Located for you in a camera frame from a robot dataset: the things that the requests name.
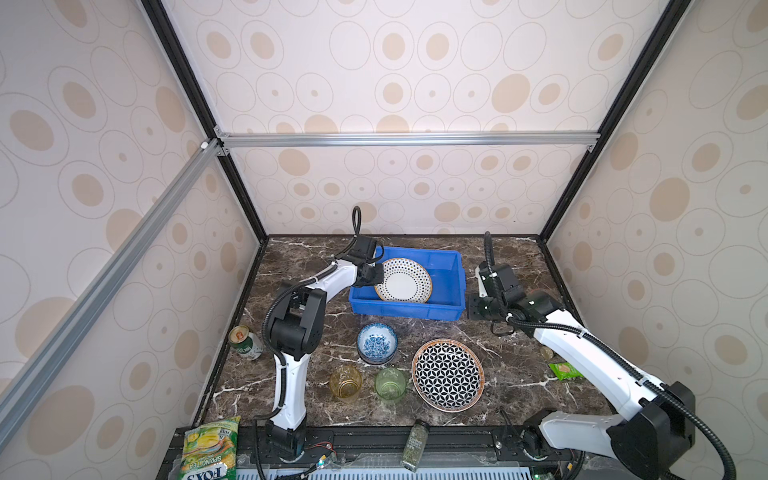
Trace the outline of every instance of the black and white plate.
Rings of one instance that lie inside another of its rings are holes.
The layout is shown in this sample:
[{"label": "black and white plate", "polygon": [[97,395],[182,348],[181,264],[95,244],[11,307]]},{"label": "black and white plate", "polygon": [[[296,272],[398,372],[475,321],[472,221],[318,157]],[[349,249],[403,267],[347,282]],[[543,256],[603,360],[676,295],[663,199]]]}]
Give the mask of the black and white plate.
[{"label": "black and white plate", "polygon": [[416,392],[443,412],[463,412],[480,400],[485,375],[469,347],[450,339],[425,343],[411,365]]}]

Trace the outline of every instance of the green packet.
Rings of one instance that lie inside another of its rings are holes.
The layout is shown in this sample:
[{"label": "green packet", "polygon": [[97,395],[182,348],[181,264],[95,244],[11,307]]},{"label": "green packet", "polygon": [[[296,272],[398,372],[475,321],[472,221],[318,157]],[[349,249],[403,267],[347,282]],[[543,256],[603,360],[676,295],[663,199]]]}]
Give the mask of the green packet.
[{"label": "green packet", "polygon": [[583,377],[573,365],[568,362],[563,363],[550,363],[549,368],[558,377],[558,380],[575,379],[577,377]]},{"label": "green packet", "polygon": [[240,417],[206,423],[184,434],[179,480],[235,480]]}]

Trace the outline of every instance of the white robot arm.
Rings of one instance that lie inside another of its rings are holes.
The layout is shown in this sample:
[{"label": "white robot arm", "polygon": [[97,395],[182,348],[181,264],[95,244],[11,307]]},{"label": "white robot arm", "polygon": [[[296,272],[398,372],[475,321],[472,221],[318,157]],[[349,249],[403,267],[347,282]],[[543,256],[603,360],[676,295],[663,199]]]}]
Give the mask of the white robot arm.
[{"label": "white robot arm", "polygon": [[615,415],[572,415],[542,409],[519,437],[532,458],[552,449],[576,449],[618,459],[643,480],[679,478],[672,466],[694,445],[699,429],[723,460],[723,478],[736,478],[730,454],[695,415],[694,394],[683,384],[665,385],[592,335],[544,291],[526,295],[509,265],[496,265],[491,234],[485,262],[475,270],[479,295],[470,296],[470,319],[503,319],[569,361],[614,407]]},{"label": "white robot arm", "polygon": [[[382,282],[382,265],[376,262],[383,255],[383,247],[359,234],[359,219],[360,211],[355,207],[352,242],[315,276],[299,283],[283,282],[264,320],[262,337],[275,357],[276,388],[274,410],[261,418],[267,419],[267,443],[287,461],[303,453],[306,373],[323,335],[326,303],[349,286]],[[377,247],[382,249],[378,257]]]}]

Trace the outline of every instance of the wallpaper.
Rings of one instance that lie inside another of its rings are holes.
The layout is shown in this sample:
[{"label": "wallpaper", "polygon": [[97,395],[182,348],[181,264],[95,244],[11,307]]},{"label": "wallpaper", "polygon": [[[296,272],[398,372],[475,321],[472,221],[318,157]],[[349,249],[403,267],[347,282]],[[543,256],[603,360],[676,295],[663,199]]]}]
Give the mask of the wallpaper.
[{"label": "wallpaper", "polygon": [[0,6],[0,390],[201,142],[129,0]]},{"label": "wallpaper", "polygon": [[[697,397],[739,478],[768,468],[768,1],[706,1],[549,246],[599,337]],[[721,478],[702,435],[673,467]]]},{"label": "wallpaper", "polygon": [[235,148],[267,233],[536,234],[584,145]]},{"label": "wallpaper", "polygon": [[0,455],[0,479],[151,480],[191,423],[257,241],[211,161]]},{"label": "wallpaper", "polygon": [[166,0],[236,133],[589,130],[666,0]]}]

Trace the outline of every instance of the marble countertop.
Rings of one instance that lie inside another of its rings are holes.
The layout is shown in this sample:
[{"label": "marble countertop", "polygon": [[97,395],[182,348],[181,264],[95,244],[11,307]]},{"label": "marble countertop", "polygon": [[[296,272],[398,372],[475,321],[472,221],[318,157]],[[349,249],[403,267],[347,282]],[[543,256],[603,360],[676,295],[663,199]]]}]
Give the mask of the marble countertop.
[{"label": "marble countertop", "polygon": [[[324,268],[326,259],[348,243],[348,237],[274,237],[257,273],[240,323],[260,335],[261,323],[281,280],[305,278]],[[467,276],[467,292],[477,292],[474,269],[483,259],[480,237],[381,237],[385,246],[457,250]],[[536,242],[529,239],[494,239],[496,263],[515,269],[527,292],[547,290],[560,299]],[[306,410],[310,426],[330,425],[412,425],[422,419],[431,425],[503,425],[497,413],[504,406],[519,425],[544,407],[568,413],[610,414],[608,403],[586,379],[559,381],[548,364],[562,362],[558,356],[545,360],[541,344],[522,332],[497,337],[490,322],[470,321],[466,312],[455,322],[357,315],[344,290],[326,306],[325,328],[320,346],[313,354],[307,375]],[[398,336],[398,351],[388,366],[402,369],[409,378],[406,394],[395,403],[383,402],[374,391],[373,377],[380,366],[365,364],[355,347],[357,333],[368,323],[390,325]],[[410,379],[413,355],[432,339],[449,338],[464,343],[480,359],[485,371],[485,390],[470,409],[459,413],[440,412],[428,406],[415,392]],[[328,387],[331,372],[341,365],[353,365],[362,373],[362,391],[350,404],[333,398]],[[272,356],[243,359],[230,350],[218,385],[211,398],[205,421],[232,415],[244,419],[272,409],[275,364]]]}]

